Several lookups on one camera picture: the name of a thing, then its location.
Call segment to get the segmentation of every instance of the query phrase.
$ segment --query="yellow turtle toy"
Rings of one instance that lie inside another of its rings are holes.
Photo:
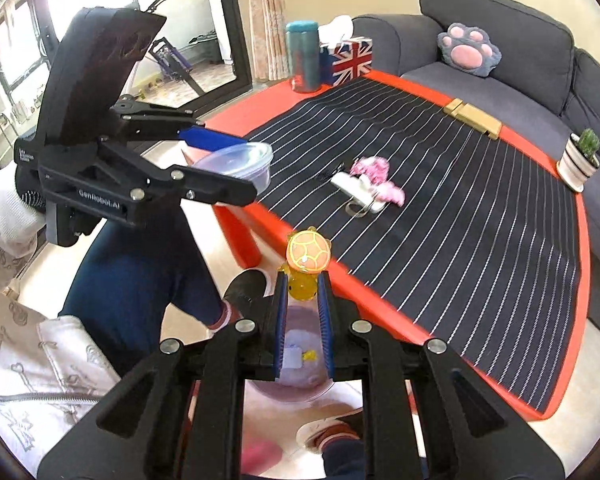
[[[308,301],[318,292],[318,274],[331,261],[331,241],[315,227],[294,232],[286,243],[286,262],[281,270],[289,277],[289,294],[299,301]]]

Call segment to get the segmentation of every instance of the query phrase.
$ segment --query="dark blue pants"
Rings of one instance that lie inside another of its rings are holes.
[[[179,208],[145,229],[107,222],[80,264],[59,315],[78,317],[123,376],[158,348],[169,303],[206,325],[222,314],[216,285]],[[362,442],[333,442],[323,459],[329,478],[365,476]]]

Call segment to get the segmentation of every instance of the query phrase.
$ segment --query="table leg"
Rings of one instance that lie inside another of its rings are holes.
[[[229,211],[229,208],[221,205],[212,208],[236,263],[243,269],[258,266],[262,260],[262,253],[250,229]]]

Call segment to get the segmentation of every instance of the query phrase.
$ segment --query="union jack flag pattern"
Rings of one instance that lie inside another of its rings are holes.
[[[371,38],[351,38],[338,43],[330,52],[327,45],[320,48],[322,82],[337,86],[371,70]]]

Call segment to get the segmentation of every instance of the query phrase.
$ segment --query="patterned curtain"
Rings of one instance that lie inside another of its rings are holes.
[[[257,80],[289,76],[285,44],[285,1],[249,0],[253,72]]]

